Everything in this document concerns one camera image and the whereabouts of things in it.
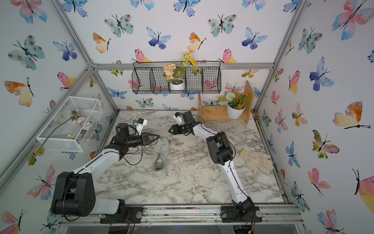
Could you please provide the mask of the white sneaker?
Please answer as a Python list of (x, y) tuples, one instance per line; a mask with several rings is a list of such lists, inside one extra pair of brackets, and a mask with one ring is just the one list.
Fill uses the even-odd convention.
[(167, 176), (167, 157), (170, 145), (166, 138), (160, 138), (153, 152), (153, 174), (156, 179), (164, 179)]

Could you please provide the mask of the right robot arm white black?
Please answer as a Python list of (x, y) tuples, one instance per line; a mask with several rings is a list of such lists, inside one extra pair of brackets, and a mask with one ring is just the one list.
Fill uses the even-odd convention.
[(177, 121), (169, 129), (173, 135), (189, 135), (200, 137), (206, 141), (208, 153), (213, 164), (216, 164), (223, 172), (230, 187), (234, 204), (234, 213), (237, 218), (244, 218), (255, 211), (255, 205), (239, 179), (234, 165), (236, 151), (224, 132), (213, 131), (203, 123), (196, 121), (191, 111), (176, 112), (173, 119)]

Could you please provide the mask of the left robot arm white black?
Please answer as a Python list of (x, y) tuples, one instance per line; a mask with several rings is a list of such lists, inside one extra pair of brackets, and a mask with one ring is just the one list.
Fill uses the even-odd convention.
[(94, 182), (123, 159), (130, 148), (148, 146), (159, 138), (156, 134), (139, 133), (135, 127), (126, 123), (118, 124), (116, 135), (99, 156), (74, 171), (58, 175), (51, 213), (63, 217), (108, 215), (124, 220), (128, 215), (124, 200), (96, 197)]

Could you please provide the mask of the wooden shelf stand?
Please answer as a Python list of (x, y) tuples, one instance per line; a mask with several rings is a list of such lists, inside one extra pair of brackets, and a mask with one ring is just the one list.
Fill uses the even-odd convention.
[[(253, 88), (248, 81), (245, 83), (244, 92), (248, 94), (250, 100), (249, 104), (244, 109), (243, 113), (237, 118), (237, 120), (244, 120), (245, 124), (248, 124), (252, 115), (251, 110), (255, 98)], [(203, 106), (200, 94), (198, 94), (198, 116), (202, 117), (205, 122), (231, 120), (231, 118), (228, 116), (227, 105)]]

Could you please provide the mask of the white pot peach flowers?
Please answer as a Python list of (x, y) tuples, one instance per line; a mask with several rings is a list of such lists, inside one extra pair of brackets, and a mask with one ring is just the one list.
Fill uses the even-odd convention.
[(171, 91), (185, 90), (187, 70), (191, 67), (197, 68), (197, 62), (190, 51), (182, 55), (178, 65), (169, 62), (163, 66), (163, 76), (167, 79)]

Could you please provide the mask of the white pot orange flowers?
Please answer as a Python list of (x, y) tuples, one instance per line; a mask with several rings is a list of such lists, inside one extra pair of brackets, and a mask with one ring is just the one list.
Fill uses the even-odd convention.
[(227, 114), (232, 120), (237, 120), (244, 112), (248, 105), (250, 96), (247, 93), (227, 93), (219, 96), (220, 103), (227, 102)]

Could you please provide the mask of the beige work glove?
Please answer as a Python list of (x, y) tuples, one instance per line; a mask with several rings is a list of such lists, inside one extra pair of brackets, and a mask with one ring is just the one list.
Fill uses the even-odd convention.
[(271, 156), (268, 154), (262, 154), (258, 152), (249, 152), (246, 149), (242, 149), (239, 152), (241, 158), (244, 159), (247, 167), (250, 169), (252, 174), (256, 174), (257, 170), (269, 175), (274, 169), (274, 164)]

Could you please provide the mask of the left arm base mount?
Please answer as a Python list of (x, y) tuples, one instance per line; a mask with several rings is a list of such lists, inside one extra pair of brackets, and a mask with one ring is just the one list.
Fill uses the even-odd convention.
[(143, 216), (144, 208), (140, 206), (123, 205), (115, 214), (106, 214), (100, 220), (100, 224), (139, 224)]

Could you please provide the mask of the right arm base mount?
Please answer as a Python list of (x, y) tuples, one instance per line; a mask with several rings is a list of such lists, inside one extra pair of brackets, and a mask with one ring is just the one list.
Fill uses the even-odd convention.
[(222, 206), (220, 216), (223, 223), (257, 223), (263, 221), (259, 207), (249, 201)]

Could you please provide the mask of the aluminium front rail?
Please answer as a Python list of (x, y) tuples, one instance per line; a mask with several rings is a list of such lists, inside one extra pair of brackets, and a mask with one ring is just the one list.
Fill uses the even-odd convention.
[(292, 204), (257, 204), (256, 212), (238, 220), (227, 204), (129, 206), (127, 223), (104, 223), (104, 215), (69, 222), (58, 234), (306, 234), (300, 211)]

